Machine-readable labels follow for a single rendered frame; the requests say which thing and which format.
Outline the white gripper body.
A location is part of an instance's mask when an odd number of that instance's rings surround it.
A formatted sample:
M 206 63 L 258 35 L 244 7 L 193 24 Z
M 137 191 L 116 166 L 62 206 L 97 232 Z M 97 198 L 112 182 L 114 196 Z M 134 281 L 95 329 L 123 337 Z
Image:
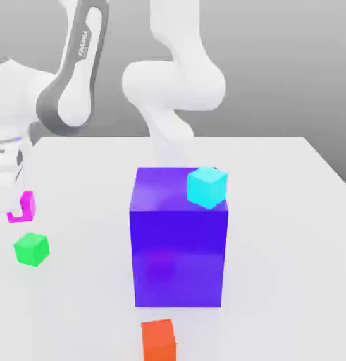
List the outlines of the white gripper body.
M 23 169 L 23 151 L 20 145 L 0 145 L 0 175 L 17 180 Z

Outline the small magenta cube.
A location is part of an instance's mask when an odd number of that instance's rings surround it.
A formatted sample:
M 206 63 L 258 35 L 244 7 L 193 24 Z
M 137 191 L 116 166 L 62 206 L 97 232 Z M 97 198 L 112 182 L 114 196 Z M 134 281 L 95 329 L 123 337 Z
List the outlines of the small magenta cube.
M 32 221 L 36 212 L 36 204 L 33 191 L 25 191 L 20 199 L 22 210 L 21 216 L 14 216 L 11 212 L 7 213 L 9 223 L 21 223 Z

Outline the small green cube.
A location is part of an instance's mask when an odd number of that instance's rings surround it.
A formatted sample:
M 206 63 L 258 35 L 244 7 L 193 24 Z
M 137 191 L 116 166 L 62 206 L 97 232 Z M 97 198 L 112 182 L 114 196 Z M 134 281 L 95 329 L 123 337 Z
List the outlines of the small green cube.
M 42 234 L 26 233 L 13 246 L 18 262 L 29 266 L 39 266 L 50 254 L 48 238 Z

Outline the small cyan cube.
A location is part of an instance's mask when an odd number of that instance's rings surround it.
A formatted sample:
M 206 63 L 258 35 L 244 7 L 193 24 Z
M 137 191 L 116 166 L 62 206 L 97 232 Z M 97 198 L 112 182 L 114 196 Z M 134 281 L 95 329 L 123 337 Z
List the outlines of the small cyan cube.
M 228 173 L 214 167 L 200 167 L 187 175 L 187 200 L 213 209 L 226 199 Z

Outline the small orange cube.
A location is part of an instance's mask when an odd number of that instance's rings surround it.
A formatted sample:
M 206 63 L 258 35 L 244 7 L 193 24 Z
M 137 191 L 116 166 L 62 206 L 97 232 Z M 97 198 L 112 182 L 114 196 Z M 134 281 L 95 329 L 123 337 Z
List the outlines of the small orange cube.
M 144 361 L 177 361 L 177 343 L 171 319 L 141 323 Z

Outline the large purple box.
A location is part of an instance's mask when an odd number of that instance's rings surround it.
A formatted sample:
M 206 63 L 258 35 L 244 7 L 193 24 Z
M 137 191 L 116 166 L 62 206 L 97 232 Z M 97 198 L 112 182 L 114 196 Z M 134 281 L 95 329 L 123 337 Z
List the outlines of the large purple box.
M 228 204 L 187 200 L 196 169 L 137 170 L 129 209 L 136 307 L 221 306 Z

